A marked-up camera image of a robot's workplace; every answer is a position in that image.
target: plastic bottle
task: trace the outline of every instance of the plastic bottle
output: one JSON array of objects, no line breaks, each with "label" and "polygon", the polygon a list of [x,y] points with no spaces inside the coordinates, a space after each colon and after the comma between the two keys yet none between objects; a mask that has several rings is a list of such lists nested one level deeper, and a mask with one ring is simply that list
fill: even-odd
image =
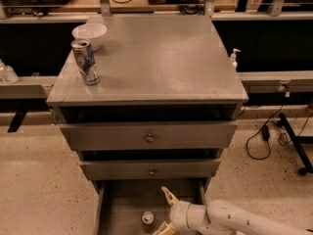
[{"label": "plastic bottle", "polygon": [[10,66],[6,66],[0,60],[0,77],[3,79],[5,83],[15,83],[19,80],[19,77],[14,72],[13,68]]},{"label": "plastic bottle", "polygon": [[233,66],[234,66],[234,68],[236,68],[237,67],[237,52],[241,52],[239,49],[233,49],[233,53],[231,54],[231,56],[230,56],[230,60],[232,61],[232,64],[233,64]]}]

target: robotic hand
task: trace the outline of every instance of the robotic hand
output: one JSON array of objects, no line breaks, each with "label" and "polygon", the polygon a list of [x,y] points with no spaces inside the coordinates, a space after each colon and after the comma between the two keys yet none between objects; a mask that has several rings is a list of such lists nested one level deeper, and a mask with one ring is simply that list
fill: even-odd
[{"label": "robotic hand", "polygon": [[179,201],[166,187],[161,187],[171,206],[170,220],[154,235],[172,235],[176,231],[198,231],[203,235],[313,235],[272,219],[240,209],[225,201],[214,200],[208,206]]}]

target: drawer knob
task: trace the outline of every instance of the drawer knob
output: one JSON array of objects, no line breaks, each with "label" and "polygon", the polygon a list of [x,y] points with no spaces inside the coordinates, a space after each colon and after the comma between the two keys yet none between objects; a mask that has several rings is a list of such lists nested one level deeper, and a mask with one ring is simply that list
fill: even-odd
[{"label": "drawer knob", "polygon": [[153,168],[150,169],[149,175],[154,176],[156,174],[155,170]]},{"label": "drawer knob", "polygon": [[154,138],[154,136],[152,134],[149,134],[149,135],[146,136],[146,141],[148,143],[154,143],[155,142],[155,138]]}]

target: concrete floor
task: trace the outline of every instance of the concrete floor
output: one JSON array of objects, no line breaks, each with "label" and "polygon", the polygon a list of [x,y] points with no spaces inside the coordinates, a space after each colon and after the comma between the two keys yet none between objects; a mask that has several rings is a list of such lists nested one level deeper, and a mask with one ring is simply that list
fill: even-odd
[{"label": "concrete floor", "polygon": [[[301,162],[292,144],[279,145],[281,129],[269,123],[272,154],[267,160],[254,161],[246,153],[246,140],[276,110],[246,108],[206,198],[313,229],[313,174],[297,174]],[[297,134],[308,116],[304,107],[282,112]],[[0,115],[0,234],[91,235],[98,196],[59,127],[47,114],[29,114],[18,132],[7,133],[10,119]],[[312,130],[310,119],[302,135],[313,135]],[[268,151],[261,135],[249,147],[256,156]],[[312,147],[307,151],[311,156]]]}]

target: gray cabinet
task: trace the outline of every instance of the gray cabinet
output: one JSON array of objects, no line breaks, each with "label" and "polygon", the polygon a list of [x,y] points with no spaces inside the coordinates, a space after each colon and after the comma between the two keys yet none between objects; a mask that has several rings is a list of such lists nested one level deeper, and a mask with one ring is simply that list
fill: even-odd
[{"label": "gray cabinet", "polygon": [[114,16],[90,22],[108,27],[95,52],[101,81],[86,86],[70,54],[48,104],[99,192],[95,233],[145,234],[141,212],[157,212],[157,222],[168,215],[168,206],[158,202],[165,200],[160,186],[187,199],[186,192],[195,197],[197,189],[197,203],[203,203],[247,96],[210,18]]}]

